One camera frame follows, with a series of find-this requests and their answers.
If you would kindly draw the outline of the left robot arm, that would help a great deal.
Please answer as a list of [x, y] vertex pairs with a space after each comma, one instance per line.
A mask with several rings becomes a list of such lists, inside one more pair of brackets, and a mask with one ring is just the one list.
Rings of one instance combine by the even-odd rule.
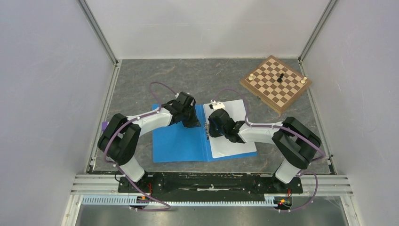
[[180, 92], [175, 99], [142, 115], [127, 117], [117, 113], [109, 122], [103, 123], [97, 147], [104, 153], [106, 162], [114, 164], [130, 179], [130, 187], [142, 192], [147, 188], [148, 180], [144, 177], [145, 170], [134, 157], [140, 136], [179, 123], [185, 128], [200, 127], [195, 104], [192, 95]]

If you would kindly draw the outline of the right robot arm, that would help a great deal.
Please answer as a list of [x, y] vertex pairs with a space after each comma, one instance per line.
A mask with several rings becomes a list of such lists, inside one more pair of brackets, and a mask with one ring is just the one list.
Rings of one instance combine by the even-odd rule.
[[235, 121], [224, 109], [218, 109], [208, 117], [209, 135], [224, 137], [231, 143], [250, 142], [276, 145], [284, 156], [272, 178], [272, 187], [277, 192], [286, 191], [293, 178], [325, 154], [321, 150], [320, 138], [294, 117], [272, 124]]

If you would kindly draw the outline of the blue file folder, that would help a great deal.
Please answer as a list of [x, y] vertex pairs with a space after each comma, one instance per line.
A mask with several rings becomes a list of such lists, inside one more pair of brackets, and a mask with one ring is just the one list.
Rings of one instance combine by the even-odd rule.
[[203, 108], [196, 105], [195, 109], [200, 127], [187, 129], [178, 123], [152, 132], [154, 163], [206, 161]]

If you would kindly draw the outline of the white paper sheet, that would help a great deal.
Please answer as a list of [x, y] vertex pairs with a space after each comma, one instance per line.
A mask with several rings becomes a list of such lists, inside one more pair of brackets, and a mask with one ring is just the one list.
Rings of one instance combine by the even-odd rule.
[[[231, 118], [235, 121], [240, 121], [244, 119], [246, 110], [244, 107], [243, 100], [233, 100], [223, 102], [225, 105], [225, 110], [228, 112]], [[212, 113], [209, 108], [209, 104], [201, 105], [204, 114], [204, 123], [208, 123], [208, 117]], [[228, 160], [243, 157], [256, 156], [256, 147], [254, 142], [251, 143], [232, 143], [225, 137], [209, 137], [207, 140], [205, 135], [206, 144], [206, 161], [218, 161], [218, 160]]]

